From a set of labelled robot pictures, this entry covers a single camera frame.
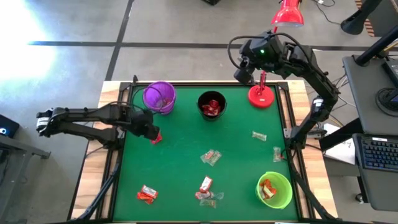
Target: green mat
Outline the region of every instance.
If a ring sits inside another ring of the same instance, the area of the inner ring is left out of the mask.
[[[273,147],[284,146],[276,100],[270,108],[258,110],[249,104],[248,88],[243,86],[176,90],[174,110],[167,116],[155,115],[161,142],[152,145],[127,133],[114,221],[297,220],[294,198],[278,210],[264,205],[254,193],[267,171],[290,181],[287,162],[272,161]],[[205,121],[196,106],[198,97],[209,90],[219,91],[228,102],[225,114],[215,122]],[[142,91],[134,103],[142,106]],[[266,134],[267,141],[252,138],[252,131]],[[214,167],[200,159],[209,149],[222,153]],[[206,175],[213,179],[212,192],[224,192],[216,209],[199,206],[195,198]],[[152,205],[136,198],[144,184],[159,192]]]

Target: concrete floor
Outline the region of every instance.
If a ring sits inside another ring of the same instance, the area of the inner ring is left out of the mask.
[[[66,220],[87,141],[64,134],[49,139],[38,137],[35,114],[55,106],[96,107],[114,52],[114,47],[47,45],[116,42],[128,2],[0,3],[3,27],[0,55],[4,62],[0,67],[0,113],[21,124],[18,140],[52,152],[47,161],[32,159],[27,181],[21,185],[20,195],[12,205],[10,220],[26,218],[29,223]],[[215,7],[200,0],[135,0],[123,41],[225,44],[236,35],[256,35],[270,29],[278,8],[278,0],[221,0]],[[279,31],[293,35],[302,44],[370,46],[377,40],[366,31],[356,36],[343,33],[338,26],[327,23],[310,0],[304,0],[301,10],[305,17],[303,28]],[[354,0],[336,0],[336,6],[326,8],[325,12],[331,20],[341,22],[355,10]],[[26,45],[29,41],[47,42]],[[316,51],[319,66],[329,71],[331,80],[344,74],[341,58],[355,53],[360,52]],[[112,80],[131,80],[133,75],[141,80],[231,80],[234,68],[225,49],[122,47],[112,71]],[[270,74],[269,79],[280,77]],[[349,85],[341,92],[343,98],[353,103]],[[352,106],[333,114],[343,123],[358,117]],[[331,177],[330,182],[340,218],[398,220],[398,213],[377,212],[368,205],[358,205],[352,197],[358,193],[358,185],[351,177]]]

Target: green bowl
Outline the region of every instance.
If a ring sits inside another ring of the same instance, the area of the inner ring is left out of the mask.
[[[260,195],[259,185],[261,182],[269,179],[272,183],[272,187],[276,189],[277,193],[272,198],[264,200]],[[277,172],[266,172],[259,179],[259,182],[256,186],[256,195],[264,204],[268,205],[271,208],[276,209],[284,209],[292,200],[293,190],[290,182],[286,179],[286,177]]]

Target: keyboard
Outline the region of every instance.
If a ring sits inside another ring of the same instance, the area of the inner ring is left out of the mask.
[[[353,135],[362,167],[398,172],[398,137]]]

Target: purple cup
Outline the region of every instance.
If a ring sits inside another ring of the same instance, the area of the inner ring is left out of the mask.
[[[174,86],[170,83],[159,81],[145,88],[142,97],[147,108],[167,115],[173,110],[176,92]]]

